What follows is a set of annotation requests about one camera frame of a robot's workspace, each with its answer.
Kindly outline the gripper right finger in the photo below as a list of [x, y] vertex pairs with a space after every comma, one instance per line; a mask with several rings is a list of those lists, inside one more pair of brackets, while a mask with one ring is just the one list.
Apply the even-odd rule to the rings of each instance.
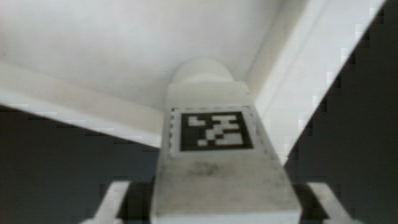
[[325, 183], [295, 183], [293, 189], [302, 206], [298, 224], [364, 224], [364, 222], [350, 216]]

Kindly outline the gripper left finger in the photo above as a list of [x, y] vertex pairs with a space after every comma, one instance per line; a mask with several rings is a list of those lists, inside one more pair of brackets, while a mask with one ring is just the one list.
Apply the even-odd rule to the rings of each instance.
[[151, 224], [152, 183], [113, 181], [94, 216], [78, 224]]

